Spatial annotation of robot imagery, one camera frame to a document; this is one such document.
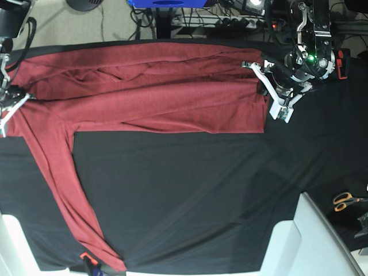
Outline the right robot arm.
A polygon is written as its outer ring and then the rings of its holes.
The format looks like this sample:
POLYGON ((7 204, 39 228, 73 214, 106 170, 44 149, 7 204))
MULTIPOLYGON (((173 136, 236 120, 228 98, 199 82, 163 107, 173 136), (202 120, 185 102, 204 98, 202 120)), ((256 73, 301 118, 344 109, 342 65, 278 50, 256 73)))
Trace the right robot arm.
POLYGON ((31 97, 17 85, 14 78, 25 59, 36 33, 37 21, 30 16, 36 1, 1 1, 1 135, 6 136, 6 124, 14 113, 31 97), (13 40, 18 38, 25 26, 28 35, 25 48, 11 66, 10 53, 13 40))

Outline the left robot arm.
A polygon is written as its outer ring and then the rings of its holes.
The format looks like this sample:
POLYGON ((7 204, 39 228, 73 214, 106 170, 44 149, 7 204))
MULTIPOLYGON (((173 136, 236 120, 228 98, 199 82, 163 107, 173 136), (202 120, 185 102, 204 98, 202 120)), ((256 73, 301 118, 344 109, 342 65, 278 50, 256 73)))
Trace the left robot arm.
POLYGON ((335 69, 328 1, 286 1, 291 51, 283 58, 263 56, 263 64, 243 62, 263 83, 277 110, 292 106, 335 69))

